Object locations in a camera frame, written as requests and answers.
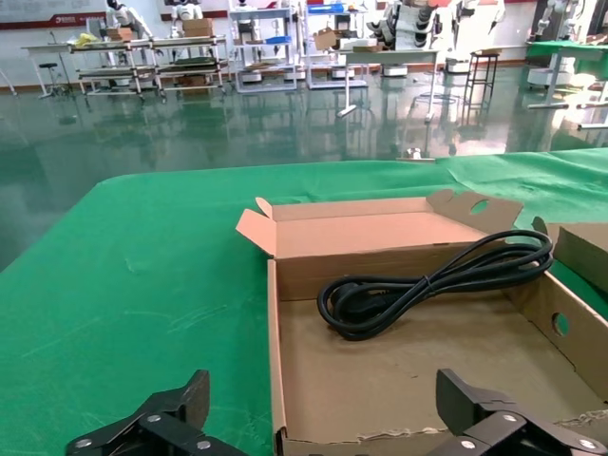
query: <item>open cardboard box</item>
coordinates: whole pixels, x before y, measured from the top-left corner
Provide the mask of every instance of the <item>open cardboard box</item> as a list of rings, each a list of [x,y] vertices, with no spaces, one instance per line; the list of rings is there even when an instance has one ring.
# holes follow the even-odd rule
[[[608,223],[545,223],[536,217],[532,225],[553,240],[556,259],[608,293]]]
[[[473,214],[473,207],[485,209]],[[419,276],[471,241],[510,229],[522,205],[449,190],[245,210],[237,230],[270,254],[268,309],[276,451],[300,455],[426,454],[449,432],[436,371],[499,390],[542,419],[608,442],[608,326],[550,274],[518,288],[445,294],[379,336],[328,329],[319,290],[350,274]],[[565,315],[566,334],[556,326]]]

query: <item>table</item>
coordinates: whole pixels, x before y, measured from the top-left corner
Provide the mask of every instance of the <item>table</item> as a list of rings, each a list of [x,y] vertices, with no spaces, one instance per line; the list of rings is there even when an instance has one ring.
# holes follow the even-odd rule
[[[542,104],[529,104],[528,109],[561,109],[568,108],[568,103],[553,103],[553,96],[560,74],[561,59],[573,57],[577,59],[576,69],[578,73],[599,71],[598,78],[608,80],[608,46],[591,46],[574,43],[572,41],[544,41],[530,43],[527,56],[537,57],[541,55],[556,54],[556,61],[553,67],[551,84],[547,90],[547,96]],[[579,104],[576,108],[602,107],[608,106],[605,88],[601,92],[598,102]]]
[[[42,95],[40,98],[50,97],[51,94],[47,92],[47,86],[45,85],[45,81],[42,79],[40,68],[38,68],[38,64],[36,63],[36,56],[43,54],[67,54],[69,53],[69,44],[58,43],[56,45],[26,46],[22,47],[22,49],[25,49],[28,52],[28,56],[34,65],[34,71],[36,71],[36,76],[38,77],[40,87],[42,88]]]
[[[435,96],[435,76],[437,74],[437,55],[438,49],[429,50],[385,50],[381,52],[340,52],[346,55],[346,74],[349,74],[349,65],[353,64],[381,64],[381,65],[403,65],[403,64],[433,64],[433,74],[430,81],[430,96],[428,97],[428,112],[425,117],[425,122],[429,123],[433,117],[433,100]],[[346,106],[340,112],[338,117],[344,117],[356,109],[354,104],[351,104],[351,91],[349,78],[346,80]]]
[[[98,184],[0,275],[0,442],[60,456],[153,391],[211,372],[206,431],[271,454],[266,256],[235,231],[272,203],[413,197],[441,188],[525,203],[518,227],[608,220],[605,149],[350,161],[124,176]],[[554,273],[604,317],[608,306]]]
[[[111,66],[101,68],[87,68],[78,69],[79,83],[81,90],[84,95],[124,95],[124,94],[135,94],[143,99],[142,93],[142,82],[141,77],[145,74],[153,74],[156,82],[158,93],[161,94],[162,99],[166,101],[166,90],[181,90],[181,89],[194,89],[194,88],[210,88],[219,87],[223,93],[223,83],[221,76],[221,69],[227,67],[227,60],[220,60],[218,56],[218,46],[223,45],[225,55],[228,55],[228,48],[226,45],[226,37],[224,35],[218,36],[200,36],[190,38],[166,38],[159,40],[133,40],[130,42],[122,41],[105,41],[98,43],[89,43],[82,47],[70,47],[70,53],[88,53],[88,52],[101,52],[109,53],[110,55],[114,52],[124,52],[128,59],[128,66]],[[156,51],[161,49],[173,49],[173,48],[199,48],[199,47],[211,47],[214,50],[216,61],[211,65],[180,65],[178,63],[162,64],[158,61]],[[146,50],[151,51],[152,65],[137,65],[133,52],[135,50]],[[178,77],[178,76],[189,76],[189,75],[218,75],[217,85],[198,85],[190,87],[164,87],[162,85],[162,76],[166,77]],[[228,70],[228,78],[230,80],[230,70]],[[95,83],[99,81],[105,81],[108,79],[130,79],[135,82],[136,90],[133,92],[128,89],[125,91],[103,91],[95,88]],[[87,92],[83,82],[88,82],[92,86],[92,90]]]

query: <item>chair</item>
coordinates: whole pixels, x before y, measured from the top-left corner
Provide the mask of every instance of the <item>chair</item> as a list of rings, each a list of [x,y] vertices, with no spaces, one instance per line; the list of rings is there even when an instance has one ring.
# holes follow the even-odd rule
[[[466,83],[465,83],[465,103],[471,105],[473,99],[473,91],[475,86],[483,86],[484,87],[484,95],[482,96],[481,105],[485,103],[485,92],[487,89],[490,89],[490,99],[494,94],[494,81],[496,80],[496,67],[498,65],[498,58],[501,55],[499,51],[495,51],[492,49],[487,50],[477,50],[475,52],[471,52],[471,59],[468,64],[468,74],[466,75]],[[482,71],[482,74],[478,77],[478,68],[480,60],[482,63],[485,59],[485,72]]]

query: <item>green epoxy floor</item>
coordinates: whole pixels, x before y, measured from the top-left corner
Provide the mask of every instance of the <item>green epoxy floor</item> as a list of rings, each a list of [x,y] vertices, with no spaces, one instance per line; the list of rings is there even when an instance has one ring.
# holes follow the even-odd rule
[[[226,166],[343,160],[395,160],[408,147],[424,157],[598,147],[600,132],[576,131],[597,110],[528,111],[542,92],[526,70],[500,68],[487,109],[462,106],[465,78],[440,76],[425,125],[430,75],[370,78],[352,92],[359,106],[345,119],[340,90],[271,92],[222,99],[175,94],[162,104],[133,98],[18,99],[0,96],[0,268],[5,268],[95,184],[125,174]]]

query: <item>black power cable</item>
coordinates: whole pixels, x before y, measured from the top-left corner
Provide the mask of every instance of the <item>black power cable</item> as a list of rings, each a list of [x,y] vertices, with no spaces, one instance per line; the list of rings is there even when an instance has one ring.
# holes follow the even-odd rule
[[[533,238],[541,245],[501,243],[466,259],[490,242],[513,237]],[[348,275],[339,278],[321,290],[317,307],[325,321],[345,339],[369,339],[430,297],[442,293],[500,290],[538,278],[553,263],[552,247],[549,237],[542,233],[504,231],[473,242],[431,275]]]

